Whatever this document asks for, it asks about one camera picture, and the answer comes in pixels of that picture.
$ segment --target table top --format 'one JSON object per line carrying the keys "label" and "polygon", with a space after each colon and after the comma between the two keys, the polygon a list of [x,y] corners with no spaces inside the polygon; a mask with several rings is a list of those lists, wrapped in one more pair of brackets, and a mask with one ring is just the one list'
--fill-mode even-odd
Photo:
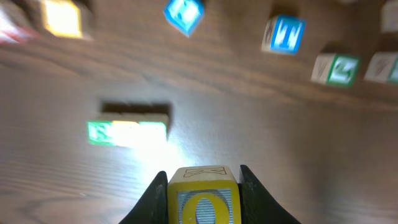
{"label": "table top", "polygon": [[[294,57],[260,51],[272,1],[207,1],[189,39],[165,1],[96,1],[93,41],[0,47],[0,223],[118,223],[158,171],[213,164],[302,223],[396,223],[398,88],[363,81],[381,3],[280,2],[307,21]],[[364,59],[352,88],[309,81],[331,43]],[[168,146],[89,145],[107,103],[169,105]]]}

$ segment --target blue block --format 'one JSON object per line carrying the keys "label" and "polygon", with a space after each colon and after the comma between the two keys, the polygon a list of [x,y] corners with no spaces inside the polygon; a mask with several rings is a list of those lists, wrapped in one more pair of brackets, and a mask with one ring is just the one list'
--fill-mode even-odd
{"label": "blue block", "polygon": [[186,36],[190,36],[205,13],[198,0],[171,0],[164,14],[166,19]]}
{"label": "blue block", "polygon": [[274,29],[271,51],[296,54],[303,39],[305,21],[290,16],[278,16]]}

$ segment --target yellow letter o block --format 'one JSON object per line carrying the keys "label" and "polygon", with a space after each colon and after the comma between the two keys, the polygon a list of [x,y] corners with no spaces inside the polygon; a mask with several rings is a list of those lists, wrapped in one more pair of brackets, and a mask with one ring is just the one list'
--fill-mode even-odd
{"label": "yellow letter o block", "polygon": [[228,207],[221,198],[211,193],[196,194],[186,202],[182,210],[182,224],[197,224],[197,219],[196,219],[197,205],[199,201],[203,198],[208,199],[213,204],[213,208],[216,213],[215,224],[228,224],[229,223]]}

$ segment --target wooden table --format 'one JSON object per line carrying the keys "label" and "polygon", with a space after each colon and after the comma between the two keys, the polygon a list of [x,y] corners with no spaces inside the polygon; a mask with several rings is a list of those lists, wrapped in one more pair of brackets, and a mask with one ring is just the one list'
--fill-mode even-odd
{"label": "wooden table", "polygon": [[[118,223],[158,171],[209,164],[248,165],[302,223],[397,223],[398,88],[362,81],[381,3],[278,3],[307,20],[294,57],[259,51],[269,0],[208,1],[189,39],[166,1],[95,1],[92,42],[2,46],[0,223]],[[309,82],[334,42],[364,59],[352,88]],[[89,145],[109,102],[171,105],[169,146]]]}

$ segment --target blue letter m block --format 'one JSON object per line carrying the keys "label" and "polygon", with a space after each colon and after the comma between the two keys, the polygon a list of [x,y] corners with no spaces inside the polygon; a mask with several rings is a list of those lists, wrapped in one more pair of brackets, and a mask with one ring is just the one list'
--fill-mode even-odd
{"label": "blue letter m block", "polygon": [[271,50],[285,54],[296,54],[303,39],[305,21],[278,16],[272,36]]}

